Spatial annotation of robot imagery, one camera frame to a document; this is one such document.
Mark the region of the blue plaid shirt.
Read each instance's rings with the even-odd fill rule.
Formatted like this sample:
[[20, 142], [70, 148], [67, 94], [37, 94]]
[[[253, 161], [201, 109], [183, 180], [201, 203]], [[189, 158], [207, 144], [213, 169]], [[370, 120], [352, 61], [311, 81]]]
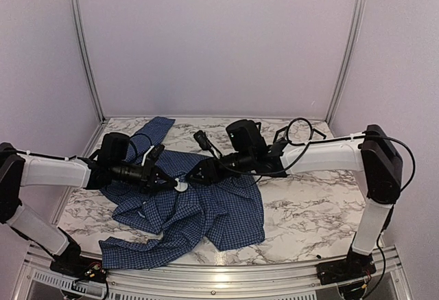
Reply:
[[143, 194], [140, 187], [113, 181], [101, 193], [116, 205], [113, 220], [155, 235], [140, 243], [114, 237], [100, 241], [107, 269], [164, 266], [192, 251], [204, 238], [219, 251], [240, 249], [265, 239], [263, 201], [251, 176], [156, 194]]

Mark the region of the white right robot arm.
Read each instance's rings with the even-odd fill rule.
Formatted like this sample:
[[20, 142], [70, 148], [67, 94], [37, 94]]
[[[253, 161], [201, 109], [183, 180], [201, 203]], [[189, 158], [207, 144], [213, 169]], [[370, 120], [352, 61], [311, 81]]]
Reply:
[[258, 122], [241, 119], [226, 127], [234, 152], [223, 155], [202, 130], [194, 134], [200, 148], [212, 154], [197, 163], [186, 175], [190, 183], [212, 185], [238, 176], [284, 178], [303, 172], [348, 170], [362, 172], [366, 179], [366, 208], [340, 272], [354, 278], [365, 269], [370, 255], [390, 219], [403, 191], [403, 160], [378, 125], [361, 133], [333, 139], [294, 143], [288, 127], [278, 130], [271, 145], [261, 135]]

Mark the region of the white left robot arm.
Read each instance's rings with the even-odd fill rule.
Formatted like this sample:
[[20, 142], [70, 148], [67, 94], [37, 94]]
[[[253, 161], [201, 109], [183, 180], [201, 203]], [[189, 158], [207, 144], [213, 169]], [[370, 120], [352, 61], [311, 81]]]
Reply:
[[66, 232], [44, 221], [19, 198], [27, 186], [65, 186], [101, 189], [113, 181], [141, 188], [142, 192], [174, 189], [183, 192], [187, 184], [166, 174], [156, 165], [164, 150], [151, 146], [140, 164], [126, 161], [130, 137], [111, 132], [104, 136], [101, 148], [89, 158], [53, 157], [20, 151], [11, 143], [1, 143], [1, 223], [7, 224], [22, 238], [31, 240], [52, 258], [51, 267], [80, 276], [93, 266], [82, 256], [80, 245]]

